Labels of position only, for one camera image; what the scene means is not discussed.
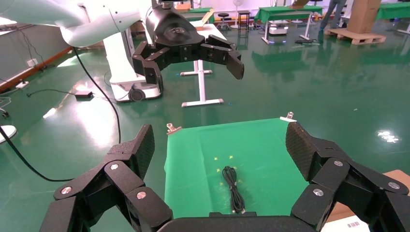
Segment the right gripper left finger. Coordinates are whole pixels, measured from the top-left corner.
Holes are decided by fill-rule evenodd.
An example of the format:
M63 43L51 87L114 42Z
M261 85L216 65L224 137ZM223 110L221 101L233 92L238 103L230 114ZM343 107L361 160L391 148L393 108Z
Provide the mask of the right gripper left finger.
M58 188L40 230L88 232L116 207L137 232L156 232L173 219L170 207L144 182L155 151L153 128L113 146L94 168Z

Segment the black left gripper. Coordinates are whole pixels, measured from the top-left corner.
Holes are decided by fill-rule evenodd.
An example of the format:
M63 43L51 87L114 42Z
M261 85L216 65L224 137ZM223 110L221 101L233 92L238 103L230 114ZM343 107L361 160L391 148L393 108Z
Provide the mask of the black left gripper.
M154 7L146 17L146 29L153 45L140 42L132 55L136 74L145 77L148 84L157 85L163 93L161 71L170 63L204 60L225 65L237 79L244 76L244 64L236 45L215 35L207 38L174 8Z

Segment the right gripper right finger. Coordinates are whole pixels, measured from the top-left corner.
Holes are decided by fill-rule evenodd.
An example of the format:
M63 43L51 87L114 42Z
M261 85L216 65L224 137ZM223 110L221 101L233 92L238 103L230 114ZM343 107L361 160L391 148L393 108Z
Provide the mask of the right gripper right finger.
M320 231L341 203L372 232L409 231L406 185L355 162L335 142L311 136L298 122L288 124L285 145L308 182L291 209L292 217Z

